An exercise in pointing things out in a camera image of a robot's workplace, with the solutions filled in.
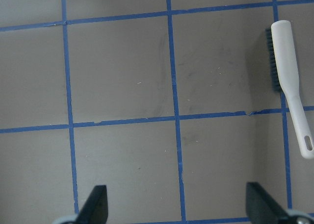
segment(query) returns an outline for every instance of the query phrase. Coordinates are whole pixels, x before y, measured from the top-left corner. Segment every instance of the brush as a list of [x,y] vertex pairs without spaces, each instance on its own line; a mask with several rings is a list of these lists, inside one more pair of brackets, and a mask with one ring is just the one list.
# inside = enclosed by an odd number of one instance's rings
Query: brush
[[299,94],[299,73],[289,21],[277,21],[266,30],[273,88],[283,91],[290,110],[301,155],[314,158],[313,138]]

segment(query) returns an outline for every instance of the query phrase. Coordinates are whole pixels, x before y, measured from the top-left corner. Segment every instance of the black bristles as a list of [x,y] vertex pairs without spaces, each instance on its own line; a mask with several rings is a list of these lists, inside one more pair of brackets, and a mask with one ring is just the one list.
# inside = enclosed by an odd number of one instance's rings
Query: black bristles
[[272,80],[272,86],[274,91],[280,92],[282,89],[280,87],[279,79],[278,79],[278,72],[275,60],[275,52],[274,52],[274,45],[273,39],[271,35],[271,29],[268,28],[265,30],[266,32],[266,40],[267,40],[267,48],[269,52],[269,64],[270,64],[270,76]]

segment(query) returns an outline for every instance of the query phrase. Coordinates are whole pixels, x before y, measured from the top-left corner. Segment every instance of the handle hole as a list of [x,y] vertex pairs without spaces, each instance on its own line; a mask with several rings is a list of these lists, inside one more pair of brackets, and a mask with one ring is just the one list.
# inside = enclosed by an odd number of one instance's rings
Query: handle hole
[[312,146],[310,137],[305,136],[304,140],[305,140],[305,144],[306,144],[306,147],[308,148],[308,150],[313,150],[313,146]]

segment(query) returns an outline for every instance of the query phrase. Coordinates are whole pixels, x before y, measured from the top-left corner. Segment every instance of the vertical blue line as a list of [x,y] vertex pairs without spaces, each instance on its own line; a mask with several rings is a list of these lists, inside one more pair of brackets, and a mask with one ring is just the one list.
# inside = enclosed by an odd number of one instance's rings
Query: vertical blue line
[[68,45],[68,28],[67,28],[67,14],[66,14],[66,0],[62,2],[62,21],[63,21],[63,48],[64,48],[64,65],[65,78],[67,90],[67,105],[68,105],[68,120],[69,120],[69,137],[70,137],[70,151],[71,151],[71,166],[72,166],[72,183],[73,183],[73,198],[74,198],[74,212],[79,212],[78,203],[78,185],[77,185],[77,169],[75,159],[75,144],[74,144],[74,129],[73,129],[73,114],[71,105],[71,85],[70,85],[70,62],[69,62],[69,45]]
[[176,139],[177,139],[177,155],[178,155],[178,170],[179,170],[179,189],[180,189],[180,206],[182,221],[186,221],[185,217],[185,201],[184,201],[184,184],[183,184],[183,162],[182,162],[182,147],[181,147],[181,132],[180,132],[180,118],[179,118],[179,102],[177,92],[177,78],[176,78],[176,64],[175,64],[175,51],[173,42],[173,28],[172,28],[172,14],[171,14],[171,0],[167,2],[168,13],[168,34],[169,34],[169,50],[170,50],[170,65],[171,65],[171,79],[172,79],[172,93],[173,104],[175,112],[176,123]]
[[[279,20],[277,0],[273,1],[274,21]],[[287,109],[286,96],[283,92],[280,94],[281,112],[283,118],[283,135],[284,135],[284,150],[285,150],[285,164],[286,164],[286,187],[287,187],[287,202],[288,208],[292,208],[292,191],[291,191],[291,177],[290,177],[290,156],[289,156],[289,141],[288,141],[288,124],[287,124]]]

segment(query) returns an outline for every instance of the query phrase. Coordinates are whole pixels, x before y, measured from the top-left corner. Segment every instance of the brush handle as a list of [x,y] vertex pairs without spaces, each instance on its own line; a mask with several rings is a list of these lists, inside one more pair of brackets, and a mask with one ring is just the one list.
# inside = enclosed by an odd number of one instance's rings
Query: brush handle
[[271,25],[271,33],[278,79],[287,97],[301,154],[304,158],[311,159],[314,158],[313,138],[300,100],[299,73],[291,23],[277,21]]
[[312,159],[314,158],[313,138],[308,121],[305,117],[300,96],[287,96],[287,102],[292,117],[295,134],[301,150],[301,155],[306,159]]

